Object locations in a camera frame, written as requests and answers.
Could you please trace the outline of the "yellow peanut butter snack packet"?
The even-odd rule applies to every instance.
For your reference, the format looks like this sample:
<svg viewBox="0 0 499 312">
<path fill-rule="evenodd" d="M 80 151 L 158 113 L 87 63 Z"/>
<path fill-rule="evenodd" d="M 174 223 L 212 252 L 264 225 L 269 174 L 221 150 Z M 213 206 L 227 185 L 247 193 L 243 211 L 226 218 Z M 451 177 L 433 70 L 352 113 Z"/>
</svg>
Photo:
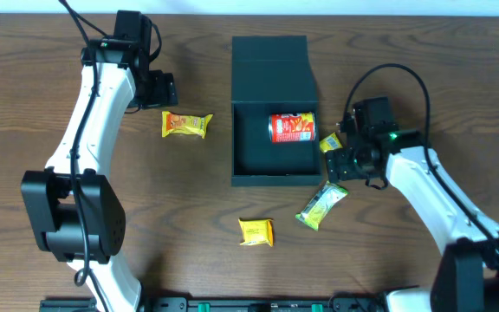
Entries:
<svg viewBox="0 0 499 312">
<path fill-rule="evenodd" d="M 166 137 L 170 134 L 178 133 L 197 135 L 204 139 L 212 117 L 212 114 L 199 117 L 164 111 L 162 113 L 162 136 Z"/>
</svg>

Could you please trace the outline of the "yellow wafer snack packet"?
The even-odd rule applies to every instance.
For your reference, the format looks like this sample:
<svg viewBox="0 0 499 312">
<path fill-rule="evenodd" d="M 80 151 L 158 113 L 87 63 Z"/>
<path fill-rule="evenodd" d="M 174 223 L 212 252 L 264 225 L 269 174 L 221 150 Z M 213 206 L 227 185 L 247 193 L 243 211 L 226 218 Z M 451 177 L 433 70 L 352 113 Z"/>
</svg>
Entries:
<svg viewBox="0 0 499 312">
<path fill-rule="evenodd" d="M 341 144 L 336 133 L 331 133 L 320 141 L 320 149 L 323 153 L 341 149 Z"/>
</svg>

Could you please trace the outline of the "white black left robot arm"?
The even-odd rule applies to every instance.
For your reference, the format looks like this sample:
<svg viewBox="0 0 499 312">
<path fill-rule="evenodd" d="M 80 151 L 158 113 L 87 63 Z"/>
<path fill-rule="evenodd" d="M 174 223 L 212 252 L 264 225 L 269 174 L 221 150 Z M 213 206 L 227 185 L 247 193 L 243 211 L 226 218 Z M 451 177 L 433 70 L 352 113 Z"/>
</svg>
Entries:
<svg viewBox="0 0 499 312">
<path fill-rule="evenodd" d="M 81 90 L 59 146 L 41 171 L 27 171 L 21 194 L 38 248 L 75 270 L 90 299 L 45 299 L 41 311 L 148 311 L 141 282 L 121 246 L 126 213 L 108 175 L 126 114 L 178 105 L 170 73 L 152 70 L 159 29 L 120 10 L 113 33 L 85 40 Z"/>
</svg>

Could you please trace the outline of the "red Pringles can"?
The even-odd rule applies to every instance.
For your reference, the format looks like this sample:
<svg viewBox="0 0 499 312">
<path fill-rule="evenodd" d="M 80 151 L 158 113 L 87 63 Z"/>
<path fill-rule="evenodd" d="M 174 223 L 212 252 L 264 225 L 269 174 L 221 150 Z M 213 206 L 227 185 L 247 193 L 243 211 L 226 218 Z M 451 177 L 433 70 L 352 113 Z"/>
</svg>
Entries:
<svg viewBox="0 0 499 312">
<path fill-rule="evenodd" d="M 316 135 L 315 116 L 312 112 L 271 114 L 269 137 L 273 143 L 308 142 Z"/>
</svg>

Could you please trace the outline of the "black gift box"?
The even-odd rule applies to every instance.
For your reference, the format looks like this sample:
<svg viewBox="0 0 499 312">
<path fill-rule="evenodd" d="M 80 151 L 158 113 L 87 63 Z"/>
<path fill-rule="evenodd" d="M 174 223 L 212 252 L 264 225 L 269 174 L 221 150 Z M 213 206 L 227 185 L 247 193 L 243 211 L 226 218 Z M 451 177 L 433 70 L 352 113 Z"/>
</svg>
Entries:
<svg viewBox="0 0 499 312">
<path fill-rule="evenodd" d="M 273 114 L 318 114 L 305 36 L 234 36 L 233 186 L 309 186 L 323 180 L 319 140 L 274 143 Z"/>
</svg>

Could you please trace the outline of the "green white snack packet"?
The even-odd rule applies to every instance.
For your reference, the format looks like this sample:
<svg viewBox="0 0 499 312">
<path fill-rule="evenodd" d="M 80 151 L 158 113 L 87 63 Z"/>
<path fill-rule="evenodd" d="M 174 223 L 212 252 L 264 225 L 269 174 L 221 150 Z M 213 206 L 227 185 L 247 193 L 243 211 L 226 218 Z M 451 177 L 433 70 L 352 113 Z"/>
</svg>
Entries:
<svg viewBox="0 0 499 312">
<path fill-rule="evenodd" d="M 347 195 L 348 191 L 345 188 L 327 181 L 308 202 L 306 207 L 295 215 L 295 218 L 311 229 L 318 231 L 325 216 Z"/>
</svg>

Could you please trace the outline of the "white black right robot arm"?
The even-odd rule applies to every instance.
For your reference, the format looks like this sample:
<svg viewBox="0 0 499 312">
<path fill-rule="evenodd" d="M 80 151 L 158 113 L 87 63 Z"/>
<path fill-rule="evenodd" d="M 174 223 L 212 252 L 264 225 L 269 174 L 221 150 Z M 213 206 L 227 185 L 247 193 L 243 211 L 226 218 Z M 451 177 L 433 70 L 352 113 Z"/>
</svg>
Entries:
<svg viewBox="0 0 499 312">
<path fill-rule="evenodd" d="M 384 295 L 387 311 L 499 311 L 499 224 L 477 208 L 417 130 L 402 130 L 386 97 L 353 104 L 327 153 L 332 183 L 380 179 L 399 190 L 432 235 L 442 259 L 430 288 Z"/>
</svg>

